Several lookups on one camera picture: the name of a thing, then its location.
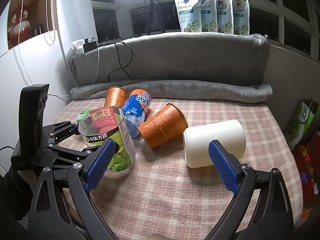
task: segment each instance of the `plaid tablecloth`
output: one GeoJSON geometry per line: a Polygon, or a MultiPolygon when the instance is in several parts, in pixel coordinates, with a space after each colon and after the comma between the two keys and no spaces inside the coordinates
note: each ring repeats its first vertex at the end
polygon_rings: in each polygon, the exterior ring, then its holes
{"type": "MultiPolygon", "coordinates": [[[[104,98],[72,101],[56,122],[76,122],[83,110],[104,105],[104,98]]],[[[294,222],[302,212],[299,173],[284,136],[268,107],[229,101],[153,99],[149,117],[172,102],[185,114],[189,126],[237,119],[244,128],[246,150],[242,163],[254,169],[281,170],[292,206],[294,222]]],[[[233,194],[225,189],[213,166],[191,169],[185,165],[182,135],[150,150],[141,136],[134,138],[136,159],[125,171],[106,172],[90,195],[100,214],[120,240],[146,239],[153,233],[179,240],[204,239],[217,223],[233,194]]],[[[61,146],[82,149],[80,136],[61,146]]],[[[239,230],[245,228],[255,207],[256,190],[239,230]]],[[[66,191],[70,211],[77,217],[66,191]]]]}

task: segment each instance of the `orange paper cup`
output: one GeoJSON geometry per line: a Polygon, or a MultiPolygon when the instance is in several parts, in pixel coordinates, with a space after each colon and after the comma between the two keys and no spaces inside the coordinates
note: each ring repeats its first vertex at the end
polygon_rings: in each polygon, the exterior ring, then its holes
{"type": "Polygon", "coordinates": [[[127,99],[128,94],[123,88],[111,87],[107,91],[104,106],[115,106],[117,108],[122,108],[127,99]]]}
{"type": "Polygon", "coordinates": [[[138,130],[150,149],[154,149],[182,134],[187,127],[187,120],[181,110],[168,103],[139,126],[138,130]]]}

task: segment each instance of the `green paper bag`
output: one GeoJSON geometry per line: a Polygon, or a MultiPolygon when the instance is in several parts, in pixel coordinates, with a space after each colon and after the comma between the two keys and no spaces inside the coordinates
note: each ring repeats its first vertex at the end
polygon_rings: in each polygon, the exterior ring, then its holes
{"type": "Polygon", "coordinates": [[[320,125],[319,104],[316,98],[301,100],[284,134],[290,150],[309,141],[320,125]]]}

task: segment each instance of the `detergent pouch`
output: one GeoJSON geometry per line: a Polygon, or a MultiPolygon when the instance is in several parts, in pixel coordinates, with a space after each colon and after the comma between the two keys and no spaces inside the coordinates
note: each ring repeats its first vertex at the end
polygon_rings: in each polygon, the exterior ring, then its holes
{"type": "Polygon", "coordinates": [[[79,121],[78,130],[88,147],[100,145],[106,138],[114,140],[120,146],[107,171],[122,171],[134,161],[136,150],[121,109],[114,106],[95,109],[79,121]]]}
{"type": "Polygon", "coordinates": [[[203,32],[218,32],[216,0],[201,0],[201,25],[203,32]]]}
{"type": "Polygon", "coordinates": [[[218,33],[233,34],[232,0],[216,0],[218,33]]]}
{"type": "Polygon", "coordinates": [[[174,0],[182,32],[201,32],[201,0],[174,0]]]}
{"type": "Polygon", "coordinates": [[[233,0],[234,34],[249,35],[249,2],[248,0],[233,0]]]}

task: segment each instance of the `window blind cord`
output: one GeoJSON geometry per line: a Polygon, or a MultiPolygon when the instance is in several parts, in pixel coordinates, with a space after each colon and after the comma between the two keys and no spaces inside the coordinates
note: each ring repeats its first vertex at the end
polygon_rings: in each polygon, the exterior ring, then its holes
{"type": "Polygon", "coordinates": [[[52,44],[54,44],[54,42],[56,41],[56,32],[53,30],[53,40],[51,38],[50,32],[49,32],[49,24],[48,24],[48,0],[45,0],[45,16],[46,16],[46,20],[47,20],[47,31],[48,31],[48,35],[50,40],[52,41],[52,44]]]}

